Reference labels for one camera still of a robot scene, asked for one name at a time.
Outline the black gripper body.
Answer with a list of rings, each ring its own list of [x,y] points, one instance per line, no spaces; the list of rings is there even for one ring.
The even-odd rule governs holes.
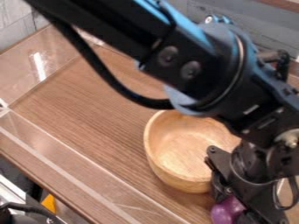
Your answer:
[[[218,202],[239,201],[246,210],[227,217],[234,224],[289,224],[279,201],[278,181],[287,179],[294,201],[299,201],[299,110],[257,110],[238,120],[218,115],[241,143],[226,152],[211,146],[205,162],[213,169],[213,191]]]

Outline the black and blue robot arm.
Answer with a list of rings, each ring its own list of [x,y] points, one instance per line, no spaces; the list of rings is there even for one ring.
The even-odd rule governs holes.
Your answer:
[[[289,224],[278,195],[287,179],[299,203],[299,88],[290,55],[262,52],[227,17],[195,24],[166,0],[26,0],[76,47],[107,84],[150,109],[222,122],[241,143],[207,149],[215,224]],[[165,99],[130,90],[79,35],[103,39],[165,84]]]

